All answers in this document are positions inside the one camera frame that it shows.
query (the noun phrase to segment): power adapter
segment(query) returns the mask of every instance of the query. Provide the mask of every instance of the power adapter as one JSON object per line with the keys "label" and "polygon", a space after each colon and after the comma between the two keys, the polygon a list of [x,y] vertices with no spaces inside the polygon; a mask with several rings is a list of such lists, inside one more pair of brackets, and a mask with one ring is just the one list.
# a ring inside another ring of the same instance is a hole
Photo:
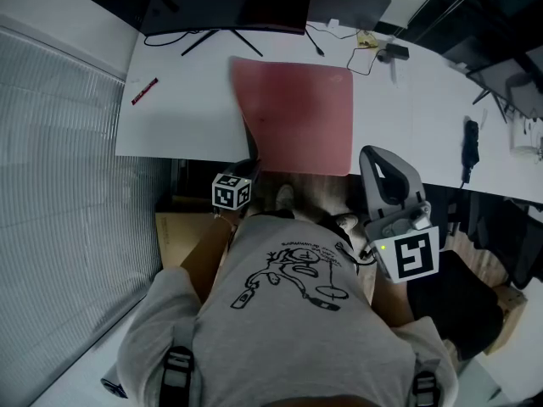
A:
{"label": "power adapter", "polygon": [[409,48],[396,44],[387,44],[384,53],[378,54],[377,59],[385,64],[390,62],[391,59],[408,60]]}

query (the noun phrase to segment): fiducial marker cube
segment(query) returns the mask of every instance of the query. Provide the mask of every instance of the fiducial marker cube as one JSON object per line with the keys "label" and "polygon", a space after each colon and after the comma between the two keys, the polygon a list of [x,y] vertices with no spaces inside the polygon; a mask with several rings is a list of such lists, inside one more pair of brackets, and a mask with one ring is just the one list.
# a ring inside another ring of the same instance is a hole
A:
{"label": "fiducial marker cube", "polygon": [[236,210],[251,199],[251,180],[239,176],[217,174],[213,180],[213,206]]}

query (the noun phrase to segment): white desk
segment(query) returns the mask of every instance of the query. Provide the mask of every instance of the white desk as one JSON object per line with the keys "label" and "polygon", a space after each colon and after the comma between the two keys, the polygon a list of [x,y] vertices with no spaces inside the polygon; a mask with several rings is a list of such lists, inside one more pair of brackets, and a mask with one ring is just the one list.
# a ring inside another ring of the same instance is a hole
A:
{"label": "white desk", "polygon": [[[348,28],[335,31],[339,36],[352,32]],[[229,81],[230,56],[345,67],[356,45],[354,37],[340,41],[310,29],[311,37],[326,54],[322,58],[305,36],[242,34],[264,58],[229,31],[217,33],[184,57],[181,52],[199,35],[166,47],[146,47],[140,35],[120,109],[116,154],[229,162],[245,159],[243,119]],[[149,41],[168,42],[178,36]],[[492,96],[473,106],[480,93],[478,86],[449,68],[438,54],[407,42],[397,43],[409,47],[411,58],[396,62],[396,83],[390,65],[378,61],[369,76],[353,74],[351,173],[360,174],[358,154],[363,146],[372,144],[411,163],[423,182],[459,187],[464,117],[470,116],[481,125],[487,109],[479,134],[481,160],[465,188],[543,203],[543,164],[510,153],[512,125],[504,123]],[[357,51],[351,67],[367,71],[374,53]],[[132,106],[131,100],[154,77],[159,83]]]}

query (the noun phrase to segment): cardboard box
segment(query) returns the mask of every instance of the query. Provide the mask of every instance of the cardboard box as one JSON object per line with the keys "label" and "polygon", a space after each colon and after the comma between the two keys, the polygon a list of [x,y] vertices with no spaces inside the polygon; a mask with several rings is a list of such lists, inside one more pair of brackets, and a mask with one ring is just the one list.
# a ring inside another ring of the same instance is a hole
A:
{"label": "cardboard box", "polygon": [[503,327],[500,336],[484,351],[486,354],[494,353],[507,343],[528,303],[524,294],[515,288],[500,285],[494,291],[498,296],[498,306],[503,310]]}
{"label": "cardboard box", "polygon": [[208,199],[174,196],[157,205],[156,231],[162,266],[178,267],[213,222]]}

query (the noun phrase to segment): red pen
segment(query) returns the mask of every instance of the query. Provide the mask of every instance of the red pen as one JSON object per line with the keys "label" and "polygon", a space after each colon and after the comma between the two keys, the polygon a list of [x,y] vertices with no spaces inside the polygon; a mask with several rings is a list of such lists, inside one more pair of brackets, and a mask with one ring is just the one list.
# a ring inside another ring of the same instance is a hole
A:
{"label": "red pen", "polygon": [[151,87],[153,87],[155,84],[157,84],[159,82],[159,79],[158,78],[154,78],[153,81],[151,81],[148,85],[145,86],[145,89],[143,89],[140,93],[138,93],[136,95],[136,97],[134,99],[132,99],[132,105],[136,105],[136,103],[142,99],[142,96],[145,95],[147,92],[149,92],[149,90],[151,89]]}

